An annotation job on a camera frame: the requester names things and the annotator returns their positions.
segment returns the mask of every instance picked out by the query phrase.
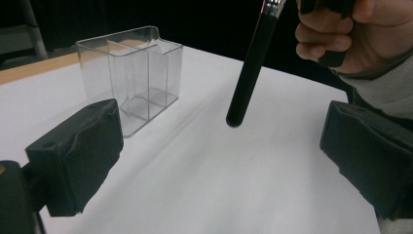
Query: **black background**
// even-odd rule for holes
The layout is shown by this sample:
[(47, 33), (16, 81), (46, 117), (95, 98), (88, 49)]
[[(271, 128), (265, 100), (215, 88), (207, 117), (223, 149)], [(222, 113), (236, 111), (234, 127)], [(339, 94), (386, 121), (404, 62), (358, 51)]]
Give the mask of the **black background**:
[[(33, 10), (48, 51), (77, 40), (154, 25), (161, 37), (232, 59), (243, 60), (262, 0), (36, 0)], [(0, 27), (21, 23), (19, 1), (0, 0)], [(295, 54), (298, 24), (294, 0), (287, 0), (265, 66), (347, 90), (326, 68)]]

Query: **plastic box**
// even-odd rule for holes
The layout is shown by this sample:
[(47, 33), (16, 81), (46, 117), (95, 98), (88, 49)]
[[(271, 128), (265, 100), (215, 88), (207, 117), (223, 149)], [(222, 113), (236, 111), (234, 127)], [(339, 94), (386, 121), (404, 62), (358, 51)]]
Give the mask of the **plastic box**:
[(89, 103), (115, 98), (124, 137), (179, 97), (182, 45), (154, 26), (76, 42)]

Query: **sleeve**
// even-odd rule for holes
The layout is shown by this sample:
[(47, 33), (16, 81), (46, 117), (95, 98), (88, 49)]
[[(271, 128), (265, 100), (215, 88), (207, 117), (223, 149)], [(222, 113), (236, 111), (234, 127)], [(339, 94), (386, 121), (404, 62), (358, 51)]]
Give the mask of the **sleeve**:
[(373, 80), (339, 76), (374, 108), (396, 118), (413, 120), (413, 56)]

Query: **white surface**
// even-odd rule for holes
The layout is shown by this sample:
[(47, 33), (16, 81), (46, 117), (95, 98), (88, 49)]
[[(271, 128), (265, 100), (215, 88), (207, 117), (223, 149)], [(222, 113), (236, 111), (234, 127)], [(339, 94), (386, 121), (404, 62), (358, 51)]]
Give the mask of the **white surface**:
[[(345, 94), (263, 68), (231, 129), (241, 67), (184, 48), (180, 99), (125, 140), (83, 214), (42, 210), (48, 233), (379, 233), (373, 208), (319, 150), (328, 104)], [(0, 160), (25, 164), (24, 147), (85, 100), (79, 69), (0, 86)]]

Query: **clear plastic container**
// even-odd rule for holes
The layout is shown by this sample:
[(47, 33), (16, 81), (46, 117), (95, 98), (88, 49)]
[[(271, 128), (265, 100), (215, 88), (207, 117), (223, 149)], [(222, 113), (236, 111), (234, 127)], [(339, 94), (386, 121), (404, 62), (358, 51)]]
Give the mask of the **clear plastic container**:
[(146, 26), (76, 42), (88, 102), (115, 98), (130, 137), (179, 97), (182, 45)]

